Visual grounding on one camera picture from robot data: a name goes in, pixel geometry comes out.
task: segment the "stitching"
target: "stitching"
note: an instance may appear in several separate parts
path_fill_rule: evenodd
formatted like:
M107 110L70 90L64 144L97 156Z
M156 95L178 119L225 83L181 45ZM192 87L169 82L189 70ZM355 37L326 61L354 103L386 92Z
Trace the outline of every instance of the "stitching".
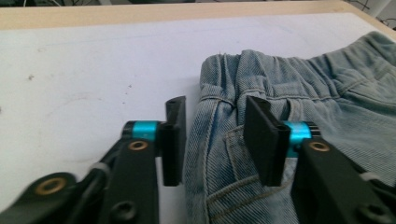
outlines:
M249 90L245 90L241 93L241 95L249 93L249 92L253 92L253 91L257 91L259 93L266 93L265 90L263 89L249 89ZM331 95L325 95L323 97L309 97L309 96L302 96L302 95L282 95L282 96L267 96L266 98L269 100L281 100L281 99L285 99L285 98L292 98L292 99L309 99L309 100L327 100L327 99L335 99L335 98L339 98L340 96L331 96Z
M226 149L227 149L227 153L228 153L228 157L231 159L231 166L233 167L233 178L235 178L235 180L239 180L240 177L238 175L238 172L236 172L236 160L235 160L235 156L231 151L231 145L232 141L231 138L233 136L236 136L236 132L235 131L229 131L228 133L226 133L225 136L225 142L226 142Z
M393 103L388 103L388 102L379 101L378 99L372 98L372 97L367 96L367 95L362 95L362 94L360 94L359 92L356 92L356 91L349 91L349 92L355 93L355 94L357 94L357 95L359 95L359 96L362 96L362 97L364 97L364 98L366 98L366 99L370 99L370 100L372 100L372 101L378 102L378 103L383 104L383 105L386 105L386 106L388 106L388 105L395 106L395 105L396 105L396 104L393 104Z
M220 100L224 103L230 104L232 107L235 107L235 104L232 101L224 99L224 98L216 96L216 95L209 95L209 96L202 97L200 99L200 101L204 101L204 100Z
M362 83L365 83L365 82L372 82L372 81L375 81L375 80L379 80L379 79L381 79L382 77L384 77L387 73L389 73L390 72L390 69L389 68L385 68L385 69L382 69L382 71L380 72L380 73L378 73L376 76L374 76L374 77L371 77L371 78L365 78L365 79L362 79L362 80L359 80L359 81L357 81L357 82L355 82L355 83L352 83L352 84L350 84L349 86L347 86L347 87L345 87L342 91L340 91L340 95L344 95L347 91L350 91L350 89L352 89L352 88L354 88L354 87L356 87L356 86L358 86L358 85L361 85Z
M294 116L294 114L295 114L295 107L296 107L296 105L294 104L294 102L293 101L290 101L290 100L288 100L288 99L286 99L286 101L287 101L287 103L289 103L289 107L290 107L290 109L289 109L289 115L288 115L288 120L293 120L293 118L295 117Z
M259 180L258 175L253 175L251 177L248 177L244 180L241 180L240 182L235 183L234 185L228 187L226 190L219 192L215 194L214 196L209 196L209 199L207 200L207 205L210 205L215 202L215 200L224 197L226 194L230 193L231 191L238 189L240 187L244 187L245 185L252 184L256 181Z
M212 217L212 220L216 220L216 219L218 219L218 218L224 217L225 215L227 215L227 214L229 214L229 213L235 211L236 209L238 209L238 208L240 208L240 207L243 207L243 206L245 206L245 205L248 205L248 204L250 204L250 203L253 203L253 202L256 201L256 200L259 200L259 199L268 197L268 196L270 196L270 195L273 195L273 194L275 194L275 193L281 191L282 189L286 188L286 187L292 182L292 180L293 180L293 178L291 178L291 179L288 180L288 182L286 182L284 185L280 186L279 188L277 188L277 189L275 189L275 190L273 190L273 191L265 192L265 193L263 193L263 194L256 195L255 197L246 199L246 200L242 201L241 203L239 203L239 204L237 204L237 205L234 205L234 206L232 206L232 207L230 207L230 208L224 210L224 211L222 211L222 212L220 212L220 213L214 215L214 216Z
M211 116L210 116L210 124L209 124L209 127L208 127L208 132L206 133L206 138L205 138L205 156L204 156L204 160L203 160L203 163L204 163L204 174L205 174L205 176L204 176L204 181L205 181L205 183L204 183L204 186L206 186L206 188L204 189L204 191L205 191L205 193L204 193L204 200L206 200L206 195L208 194L208 192L207 192L207 190L209 189L209 186L208 186L208 181L206 180L206 178L207 178L207 176L208 176L208 174L207 174L207 169L206 169L206 167L207 167L207 157L208 157L208 153L207 153L207 151L208 151L208 149L209 149L209 142L210 142L210 133L211 133L211 131L212 131L212 127L213 127L213 122L214 122L214 117L215 117L215 114L216 114L216 111L218 110L218 107L219 107L219 102L217 102L216 103L216 106L215 106L215 109L212 111L212 114L211 114ZM210 219L210 217L209 217L209 208L207 207L207 206L205 206L205 217L206 217L206 222L209 222L209 219Z
M241 129L244 129L244 125L239 125L236 126L235 128L231 129L230 131L228 131L226 133L226 137L228 137L228 135L235 135L236 132L240 132Z
M389 69L389 71L387 72L387 75L396 77L396 72Z

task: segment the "black cable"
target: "black cable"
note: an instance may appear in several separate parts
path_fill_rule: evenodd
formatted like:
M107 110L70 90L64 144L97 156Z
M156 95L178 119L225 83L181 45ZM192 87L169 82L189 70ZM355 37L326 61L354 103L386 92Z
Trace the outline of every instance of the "black cable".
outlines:
M74 7L75 7L75 6L77 5L77 3L79 2L79 0L77 0L77 1L76 1L76 0L71 0L71 1L72 1L72 6L74 6Z
M386 19L386 20L383 20L383 21L396 21L396 19L389 18L389 19Z
M58 3L56 0L49 0L54 6L61 7L62 5Z
M367 5L369 3L369 0L366 0L365 4L363 4L361 1L348 1L348 3L357 3L357 4L361 5L361 6L363 6L363 8L361 9L362 11L364 11L364 9L366 9L366 8L370 10L370 8L367 7Z
M118 141L116 144L114 144L114 146L106 153L106 155L99 160L99 162L103 162L105 164L107 164L108 166L111 167L111 163L114 161L114 159L117 157L119 150L120 150L120 146L125 144L125 142L122 142L121 140Z
M396 213L396 195L391 194L386 190L377 188L376 186L372 186L372 190L392 213Z
M87 209L87 204L89 204L91 201L94 201L96 198L95 196L99 195L106 187L106 175L103 173L103 171L93 169L88 175L90 176L90 181L89 183L84 183L85 186L83 187L83 191L79 195L75 206L73 206L71 212L69 213L65 224L79 223L81 217Z
M367 171L350 159L348 156L344 155L344 157L349 161L352 167L359 173L364 174ZM372 179L367 181L372 187L373 191L383 200L387 202L387 204L396 204L396 195L394 194L395 188L390 187L384 184L382 181L378 179Z

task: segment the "jeans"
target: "jeans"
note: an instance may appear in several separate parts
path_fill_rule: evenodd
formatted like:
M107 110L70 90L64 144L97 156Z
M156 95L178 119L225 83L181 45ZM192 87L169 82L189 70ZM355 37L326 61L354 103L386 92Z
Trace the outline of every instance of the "jeans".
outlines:
M280 187L260 184L243 139L248 95L269 101L279 120L314 121L326 141L393 186L395 52L370 33L309 60L253 50L206 59L185 158L189 222L298 223L290 198L298 159L286 160Z

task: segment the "screw hole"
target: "screw hole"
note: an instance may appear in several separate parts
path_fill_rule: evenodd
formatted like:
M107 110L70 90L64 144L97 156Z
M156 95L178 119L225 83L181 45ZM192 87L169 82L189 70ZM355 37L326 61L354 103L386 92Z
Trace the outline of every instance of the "screw hole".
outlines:
M149 144L147 142L144 141L135 141L132 142L129 145L129 149L133 150L133 151L138 151L138 150L143 150L146 149L149 146Z
M111 223L130 223L137 215L136 206L133 202L121 202L111 208Z
M325 145L323 143L320 143L320 142L311 142L309 144L309 146L312 149L314 149L316 151L321 151L321 152L325 152L325 151L329 151L330 150L330 148L327 145Z
M35 189L35 193L38 195L49 195L58 192L64 186L66 186L66 180L61 177L55 177L41 182Z

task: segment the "jeans pocket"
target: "jeans pocket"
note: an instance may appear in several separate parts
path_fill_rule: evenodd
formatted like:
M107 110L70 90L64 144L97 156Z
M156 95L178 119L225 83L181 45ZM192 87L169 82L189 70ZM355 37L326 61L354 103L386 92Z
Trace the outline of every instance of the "jeans pocket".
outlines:
M280 187L263 187L243 139L244 127L227 132L225 146L235 182L207 198L213 223L295 223L290 187L296 166L287 159Z
M396 69L387 66L378 71L373 78L358 82L348 89L344 98L354 102L366 102L365 107L388 106L394 109L396 106Z

